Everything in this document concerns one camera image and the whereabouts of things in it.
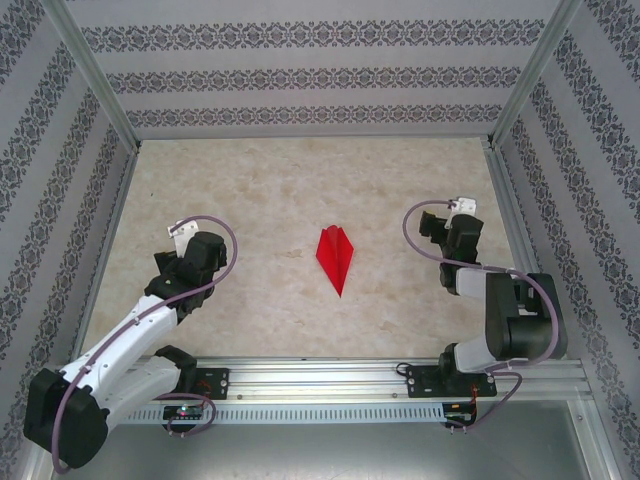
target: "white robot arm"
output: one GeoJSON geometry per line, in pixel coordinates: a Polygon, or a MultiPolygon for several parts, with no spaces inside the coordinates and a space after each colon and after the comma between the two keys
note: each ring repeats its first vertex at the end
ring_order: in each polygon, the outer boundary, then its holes
{"type": "Polygon", "coordinates": [[[154,342],[202,306],[213,293],[207,286],[214,273],[227,265],[222,237],[199,232],[195,222],[170,235],[176,250],[155,255],[160,275],[151,280],[129,314],[84,355],[58,371],[43,369],[31,381],[24,434],[51,452],[54,421],[62,405],[57,445],[60,459],[71,468],[91,460],[109,433],[138,407],[167,392],[188,393],[193,387],[196,360],[171,346],[127,373],[154,342]],[[173,301],[178,296],[183,298],[173,301]],[[98,361],[87,367],[105,344],[108,347],[98,361]],[[65,404],[63,396],[74,381],[76,387],[65,404]]]}

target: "damask border pattern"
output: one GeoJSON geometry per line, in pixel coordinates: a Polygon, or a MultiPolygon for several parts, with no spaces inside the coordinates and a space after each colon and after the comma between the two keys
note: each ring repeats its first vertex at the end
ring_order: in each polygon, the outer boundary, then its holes
{"type": "Polygon", "coordinates": [[[0,227],[64,93],[75,62],[61,42],[0,158],[0,227]]]}
{"type": "Polygon", "coordinates": [[[533,45],[544,20],[343,20],[82,29],[95,53],[221,48],[533,45]]]}
{"type": "Polygon", "coordinates": [[[349,105],[128,111],[135,128],[344,123],[494,122],[502,105],[349,105]]]}
{"type": "MultiPolygon", "coordinates": [[[[29,382],[49,361],[51,348],[60,328],[60,319],[64,314],[69,293],[73,288],[73,280],[80,263],[80,257],[87,244],[91,223],[113,164],[118,143],[119,139],[115,130],[112,126],[109,126],[84,194],[82,206],[78,211],[74,229],[67,243],[67,250],[63,254],[60,270],[56,275],[55,284],[47,300],[46,310],[43,312],[42,320],[38,326],[38,333],[29,352],[29,360],[24,366],[25,371],[20,378],[20,389],[15,393],[16,400],[8,411],[9,420],[4,425],[4,434],[0,440],[0,478],[11,478],[11,470],[17,462],[17,455],[23,441],[22,423],[26,410],[29,382]]],[[[121,175],[118,190],[122,185],[124,171],[126,169],[123,170],[123,175],[121,175]]],[[[114,210],[112,208],[109,214],[109,220],[105,226],[101,241],[102,246],[106,240],[114,210]]]]}
{"type": "Polygon", "coordinates": [[[62,146],[58,160],[56,160],[42,199],[38,203],[35,218],[29,225],[29,233],[24,239],[25,243],[20,247],[15,268],[9,274],[7,286],[3,292],[4,296],[0,300],[0,318],[2,319],[0,322],[0,360],[5,359],[5,350],[9,348],[13,339],[12,332],[16,329],[22,315],[27,294],[31,291],[33,280],[42,262],[42,257],[99,109],[100,104],[97,98],[91,89],[88,89],[71,124],[67,140],[62,146]]]}
{"type": "MultiPolygon", "coordinates": [[[[498,148],[500,148],[500,153],[502,154],[502,159],[504,160],[504,165],[507,168],[507,173],[509,174],[509,180],[511,181],[511,185],[513,186],[513,194],[516,197],[516,201],[518,202],[518,205],[522,205],[522,200],[520,200],[520,194],[518,193],[518,190],[516,189],[516,186],[513,183],[513,177],[511,176],[511,170],[509,170],[509,165],[508,165],[508,163],[506,161],[507,155],[504,152],[504,148],[502,148],[502,147],[498,147],[498,148]]],[[[522,210],[522,208],[520,209],[520,217],[522,218],[522,222],[524,223],[524,228],[527,230],[527,236],[529,237],[529,245],[531,245],[531,250],[533,251],[533,256],[536,259],[536,265],[537,265],[538,269],[540,270],[540,272],[544,273],[544,266],[542,265],[542,262],[540,261],[540,256],[538,255],[538,248],[536,247],[536,244],[533,241],[533,232],[531,231],[531,227],[529,226],[529,222],[527,221],[527,217],[524,215],[524,211],[522,210]]]]}
{"type": "Polygon", "coordinates": [[[616,237],[609,231],[604,211],[591,187],[587,171],[582,166],[569,132],[562,122],[547,86],[540,80],[529,96],[538,119],[544,127],[545,135],[553,150],[560,171],[564,175],[567,189],[571,192],[576,210],[584,223],[593,253],[603,269],[603,275],[614,294],[614,302],[620,310],[620,318],[625,322],[627,334],[633,339],[633,348],[640,348],[640,312],[638,303],[640,292],[629,273],[629,266],[616,245],[616,237]]]}
{"type": "Polygon", "coordinates": [[[591,132],[596,136],[600,150],[617,178],[629,208],[635,211],[640,224],[640,163],[638,149],[630,144],[625,128],[607,101],[602,86],[593,74],[593,69],[584,59],[573,36],[567,33],[558,44],[554,56],[564,78],[569,82],[582,113],[587,117],[591,132]]]}
{"type": "MultiPolygon", "coordinates": [[[[617,426],[618,437],[624,444],[624,453],[629,457],[632,472],[640,477],[640,426],[637,424],[636,414],[631,411],[631,399],[623,390],[625,385],[620,380],[620,370],[613,360],[613,352],[609,347],[609,342],[602,333],[602,325],[592,306],[571,244],[567,240],[558,208],[552,198],[551,190],[542,172],[529,134],[520,117],[514,123],[511,133],[518,148],[520,160],[531,186],[541,220],[547,230],[549,243],[573,305],[576,320],[582,330],[591,362],[595,366],[598,379],[602,382],[602,391],[605,394],[613,423],[617,426]]],[[[511,172],[509,172],[509,176],[513,182],[511,172]]]]}
{"type": "Polygon", "coordinates": [[[347,88],[510,88],[518,67],[213,70],[107,75],[117,94],[347,88]]]}
{"type": "Polygon", "coordinates": [[[640,82],[640,15],[627,0],[587,0],[631,77],[640,82]]]}
{"type": "Polygon", "coordinates": [[[102,256],[102,249],[104,248],[105,242],[107,240],[107,234],[109,232],[109,228],[111,226],[111,222],[113,221],[113,214],[116,211],[118,196],[120,194],[120,189],[122,188],[122,184],[124,182],[125,176],[127,174],[127,168],[131,162],[134,161],[135,157],[138,154],[136,152],[131,152],[127,155],[127,159],[125,160],[124,165],[122,166],[122,173],[120,174],[120,179],[118,180],[118,186],[116,187],[116,191],[113,197],[113,203],[111,204],[111,209],[109,210],[109,219],[107,220],[106,227],[104,233],[102,235],[102,241],[100,242],[100,250],[98,251],[98,255],[96,256],[96,261],[93,265],[93,270],[91,271],[91,281],[88,283],[89,288],[87,288],[87,293],[84,296],[84,300],[82,301],[82,309],[80,310],[80,315],[78,315],[78,320],[76,322],[76,327],[73,332],[73,339],[69,344],[69,351],[67,352],[67,356],[65,361],[70,362],[71,360],[75,360],[72,358],[73,351],[76,346],[76,342],[78,341],[78,334],[80,333],[80,327],[82,326],[82,320],[84,318],[87,307],[89,306],[89,295],[91,295],[91,287],[96,281],[96,273],[98,273],[98,268],[100,267],[100,258],[102,256]]]}
{"type": "Polygon", "coordinates": [[[0,23],[0,89],[44,18],[38,0],[15,0],[0,23]]]}

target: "enclosure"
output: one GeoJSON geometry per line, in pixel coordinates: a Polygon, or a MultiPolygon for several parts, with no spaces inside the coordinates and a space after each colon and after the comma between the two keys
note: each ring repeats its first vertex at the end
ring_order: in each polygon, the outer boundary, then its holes
{"type": "Polygon", "coordinates": [[[640,478],[636,8],[3,1],[0,477],[51,478],[22,433],[31,379],[127,315],[168,226],[211,214],[237,267],[147,353],[229,368],[219,425],[167,439],[150,403],[69,478],[640,478]],[[569,350],[450,436],[395,366],[483,331],[402,235],[412,205],[459,195],[479,261],[552,275],[569,350]],[[315,258],[332,224],[355,248],[342,296],[315,258]]]}

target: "patterned wallpaper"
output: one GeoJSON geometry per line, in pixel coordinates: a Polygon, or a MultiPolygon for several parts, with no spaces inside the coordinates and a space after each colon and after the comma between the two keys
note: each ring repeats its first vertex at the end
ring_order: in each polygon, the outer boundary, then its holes
{"type": "Polygon", "coordinates": [[[0,478],[31,378],[65,363],[131,161],[34,0],[0,5],[0,478]]]}
{"type": "Polygon", "coordinates": [[[142,139],[486,134],[556,4],[68,3],[142,139]]]}
{"type": "Polygon", "coordinates": [[[630,1],[584,2],[502,145],[623,478],[640,478],[639,18],[630,1]]]}

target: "aluminum frame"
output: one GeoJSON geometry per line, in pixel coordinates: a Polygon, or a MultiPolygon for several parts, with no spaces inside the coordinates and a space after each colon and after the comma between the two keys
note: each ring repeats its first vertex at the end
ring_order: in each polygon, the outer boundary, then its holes
{"type": "MultiPolygon", "coordinates": [[[[145,358],[134,365],[142,364],[145,358]]],[[[204,368],[229,368],[228,399],[216,401],[217,405],[230,409],[242,408],[245,412],[264,410],[265,406],[277,406],[284,411],[303,406],[318,408],[327,405],[352,407],[396,405],[402,408],[419,407],[446,400],[448,403],[469,400],[415,399],[407,394],[406,379],[395,371],[399,363],[434,365],[435,359],[322,359],[322,358],[217,358],[198,359],[204,368]]],[[[533,367],[518,368],[523,384],[510,401],[566,401],[573,419],[585,464],[593,479],[621,478],[597,408],[586,373],[579,360],[553,360],[533,367]]],[[[513,381],[496,377],[498,397],[479,398],[483,404],[497,401],[513,387],[513,381]]],[[[149,405],[178,405],[180,402],[151,402],[149,405]]],[[[424,419],[407,419],[407,422],[424,419]]],[[[144,425],[146,421],[125,422],[144,425]]],[[[258,415],[247,415],[243,424],[264,423],[258,415]]],[[[282,423],[296,423],[290,418],[282,423]]],[[[51,456],[36,445],[30,444],[23,470],[23,479],[52,478],[51,456]]]]}
{"type": "Polygon", "coordinates": [[[107,76],[91,52],[91,48],[89,48],[89,44],[84,38],[80,27],[78,27],[71,12],[69,12],[66,2],[60,0],[42,0],[41,3],[47,16],[71,52],[85,80],[109,117],[111,124],[116,129],[116,132],[118,132],[118,136],[127,149],[127,152],[135,152],[140,146],[140,139],[127,118],[124,108],[120,105],[118,97],[111,88],[107,76]]]}
{"type": "Polygon", "coordinates": [[[500,112],[495,127],[489,135],[492,144],[501,145],[505,137],[509,135],[511,126],[518,118],[522,106],[526,102],[529,94],[533,90],[538,78],[542,74],[544,67],[553,55],[558,42],[564,35],[571,19],[582,4],[581,0],[560,0],[555,11],[547,22],[547,26],[542,31],[540,40],[536,44],[527,65],[522,70],[520,77],[516,81],[513,92],[509,95],[507,103],[500,112]]]}
{"type": "Polygon", "coordinates": [[[502,152],[500,148],[491,145],[488,138],[482,141],[482,148],[515,266],[523,272],[539,272],[540,268],[533,253],[524,219],[517,209],[518,201],[513,185],[509,181],[509,173],[502,158],[502,152]]]}

